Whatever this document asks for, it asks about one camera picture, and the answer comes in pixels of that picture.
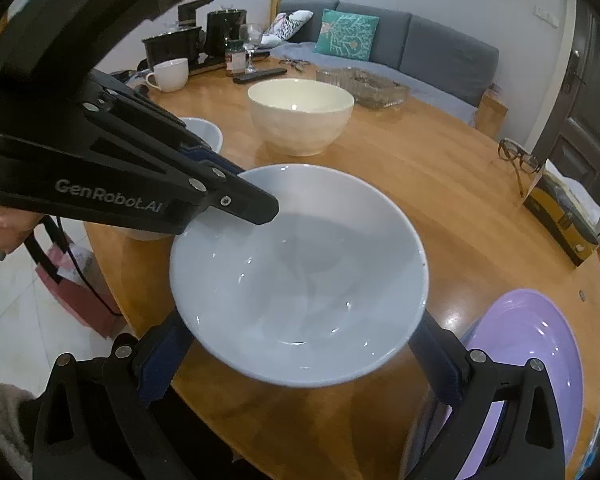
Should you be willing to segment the person left hand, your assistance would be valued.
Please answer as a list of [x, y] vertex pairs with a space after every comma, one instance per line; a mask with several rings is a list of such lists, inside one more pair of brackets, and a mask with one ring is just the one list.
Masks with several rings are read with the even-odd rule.
[[37, 212], [0, 206], [0, 252], [16, 250], [42, 218]]

